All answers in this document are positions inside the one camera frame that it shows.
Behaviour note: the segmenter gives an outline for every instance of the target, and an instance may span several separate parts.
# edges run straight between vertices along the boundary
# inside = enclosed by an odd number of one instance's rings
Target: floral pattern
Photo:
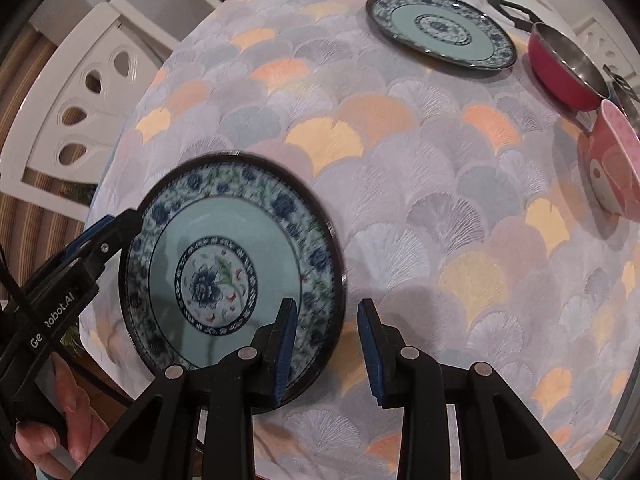
[[[165,226],[202,197],[231,196],[263,209],[287,233],[300,266],[300,306],[289,385],[313,365],[324,335],[332,328],[339,299],[329,243],[305,200],[285,182],[243,162],[208,163],[189,170],[160,190],[143,214],[143,228],[127,255],[127,301],[124,317],[136,347],[155,370],[180,363],[194,365],[173,348],[161,345],[146,277],[154,248]],[[207,237],[194,241],[175,271],[175,296],[184,317],[201,332],[228,335],[241,328],[254,309],[259,276],[234,241]]]
[[[210,335],[226,335],[241,328],[254,311],[257,291],[254,264],[228,238],[194,241],[175,269],[178,307],[187,321]]]
[[[471,43],[471,34],[459,23],[436,14],[421,14],[415,19],[415,26],[434,40],[452,45]]]
[[[424,52],[424,47],[415,43],[405,31],[400,30],[391,18],[392,13],[399,7],[420,4],[429,6],[425,7],[426,9],[436,7],[469,20],[490,39],[494,47],[494,52],[491,56],[483,60],[469,60],[465,57],[455,57],[436,52],[439,57],[442,56],[450,62],[464,66],[488,70],[501,70],[510,67],[516,61],[516,47],[500,25],[480,10],[461,0],[369,0],[367,8],[385,34]],[[446,16],[437,16],[433,13],[422,14],[416,17],[414,24],[415,27],[431,38],[443,43],[465,46],[473,41],[472,34],[466,28]]]

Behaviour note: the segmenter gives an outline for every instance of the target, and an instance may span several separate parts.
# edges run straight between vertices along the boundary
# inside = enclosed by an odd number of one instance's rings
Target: pink bowl
[[[640,222],[640,140],[608,99],[600,104],[588,145],[589,178],[604,209]]]

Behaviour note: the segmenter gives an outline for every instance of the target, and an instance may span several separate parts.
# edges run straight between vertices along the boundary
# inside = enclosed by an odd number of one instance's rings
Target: human hand
[[[109,429],[92,409],[89,395],[78,386],[69,365],[58,354],[52,354],[51,359],[56,376],[56,395],[66,418],[69,454],[80,466]],[[60,480],[71,478],[71,471],[50,454],[60,444],[60,436],[50,426],[32,421],[20,422],[15,429],[15,441],[23,455],[42,472]]]

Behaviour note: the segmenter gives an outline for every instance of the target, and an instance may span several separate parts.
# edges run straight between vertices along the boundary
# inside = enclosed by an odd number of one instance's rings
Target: plate
[[[500,25],[461,0],[367,0],[367,13],[387,36],[458,65],[502,70],[518,56]]]
[[[302,393],[334,350],[345,302],[334,228],[311,192],[268,160],[217,153],[171,171],[139,210],[142,230],[120,259],[120,303],[149,369],[216,364],[291,297],[298,328],[283,402]]]

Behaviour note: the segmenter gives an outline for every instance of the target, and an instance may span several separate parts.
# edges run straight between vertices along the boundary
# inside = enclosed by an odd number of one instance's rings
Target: round table
[[[362,298],[438,361],[492,364],[575,466],[638,354],[638,226],[594,198],[586,133],[532,75],[526,38],[514,35],[512,69],[471,72],[375,34],[365,1],[225,2],[127,121],[87,223],[219,150],[266,156],[316,193],[344,251],[344,329],[309,390],[256,418],[258,474],[395,477],[402,411],[370,394]],[[152,376],[124,329],[117,269],[82,339],[137,396]]]

